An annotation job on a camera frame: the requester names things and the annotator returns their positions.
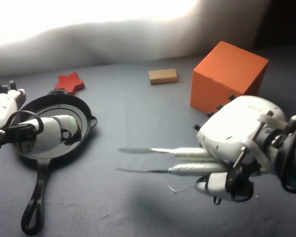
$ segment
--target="white backdrop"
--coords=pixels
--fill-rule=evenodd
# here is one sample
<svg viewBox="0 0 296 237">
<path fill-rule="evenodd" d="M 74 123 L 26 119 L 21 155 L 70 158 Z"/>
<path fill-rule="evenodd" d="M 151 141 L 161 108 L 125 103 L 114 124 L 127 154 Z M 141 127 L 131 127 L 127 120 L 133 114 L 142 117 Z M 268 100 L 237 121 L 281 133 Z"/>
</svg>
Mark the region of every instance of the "white backdrop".
<svg viewBox="0 0 296 237">
<path fill-rule="evenodd" d="M 0 1 L 0 76 L 250 49 L 270 0 Z"/>
</svg>

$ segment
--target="table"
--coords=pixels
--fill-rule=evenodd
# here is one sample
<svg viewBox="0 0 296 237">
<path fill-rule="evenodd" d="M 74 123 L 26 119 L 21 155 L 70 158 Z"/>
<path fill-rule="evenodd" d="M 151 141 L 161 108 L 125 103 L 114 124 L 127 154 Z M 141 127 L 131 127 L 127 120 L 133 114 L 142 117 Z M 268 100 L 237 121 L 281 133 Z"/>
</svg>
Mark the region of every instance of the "table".
<svg viewBox="0 0 296 237">
<path fill-rule="evenodd" d="M 256 52 L 270 60 L 259 96 L 296 112 L 296 46 Z M 285 192 L 272 175 L 252 178 L 254 197 L 245 203 L 222 201 L 193 188 L 173 194 L 196 178 L 130 174 L 115 168 L 167 168 L 176 161 L 163 154 L 130 155 L 122 147 L 197 146 L 195 123 L 207 117 L 189 105 L 192 70 L 203 56 L 107 65 L 15 80 L 27 103 L 47 94 L 57 76 L 77 71 L 86 88 L 83 99 L 98 118 L 80 156 L 54 169 L 45 190 L 45 223 L 40 237 L 296 237 L 296 196 Z M 176 68 L 178 83 L 151 86 L 148 71 Z M 26 236 L 21 217 L 36 182 L 36 170 L 25 165 L 11 145 L 0 150 L 0 237 Z"/>
</svg>

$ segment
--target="cast iron skillet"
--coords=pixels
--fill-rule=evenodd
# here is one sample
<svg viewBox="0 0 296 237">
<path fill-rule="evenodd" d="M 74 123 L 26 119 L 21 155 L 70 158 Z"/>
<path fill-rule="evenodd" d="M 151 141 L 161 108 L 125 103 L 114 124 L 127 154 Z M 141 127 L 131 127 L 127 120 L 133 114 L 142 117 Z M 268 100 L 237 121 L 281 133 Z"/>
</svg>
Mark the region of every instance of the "cast iron skillet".
<svg viewBox="0 0 296 237">
<path fill-rule="evenodd" d="M 81 128 L 81 140 L 69 146 L 62 143 L 50 151 L 35 155 L 21 154 L 17 151 L 21 157 L 36 160 L 37 162 L 35 189 L 21 220 L 23 232 L 33 236 L 40 232 L 44 224 L 44 186 L 48 178 L 50 161 L 72 153 L 83 142 L 90 129 L 97 124 L 97 119 L 91 115 L 89 107 L 83 100 L 73 95 L 68 95 L 65 90 L 52 90 L 47 95 L 27 104 L 22 110 L 34 112 L 39 117 L 71 115 L 77 120 Z M 33 118 L 30 114 L 20 114 L 21 122 Z M 36 221 L 34 226 L 30 227 L 30 221 L 35 209 Z"/>
</svg>

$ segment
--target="orange cube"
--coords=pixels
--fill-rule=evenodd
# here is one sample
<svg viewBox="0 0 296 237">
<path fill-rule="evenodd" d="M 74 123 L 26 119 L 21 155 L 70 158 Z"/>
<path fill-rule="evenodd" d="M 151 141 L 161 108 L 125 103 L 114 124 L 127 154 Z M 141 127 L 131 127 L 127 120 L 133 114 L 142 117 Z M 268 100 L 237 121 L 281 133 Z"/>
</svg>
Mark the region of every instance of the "orange cube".
<svg viewBox="0 0 296 237">
<path fill-rule="evenodd" d="M 256 95 L 268 60 L 221 41 L 193 71 L 190 105 L 216 111 L 229 96 Z"/>
</svg>

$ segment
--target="red star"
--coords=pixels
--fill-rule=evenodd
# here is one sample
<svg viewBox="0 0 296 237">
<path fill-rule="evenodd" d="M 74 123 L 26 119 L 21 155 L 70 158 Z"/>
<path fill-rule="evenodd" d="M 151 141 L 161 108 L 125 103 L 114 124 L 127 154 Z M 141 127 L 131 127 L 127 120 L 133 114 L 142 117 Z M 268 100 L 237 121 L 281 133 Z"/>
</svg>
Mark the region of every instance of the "red star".
<svg viewBox="0 0 296 237">
<path fill-rule="evenodd" d="M 64 89 L 68 94 L 74 95 L 78 90 L 84 89 L 84 82 L 78 76 L 77 72 L 70 75 L 58 76 L 59 83 L 55 85 L 55 89 Z"/>
</svg>

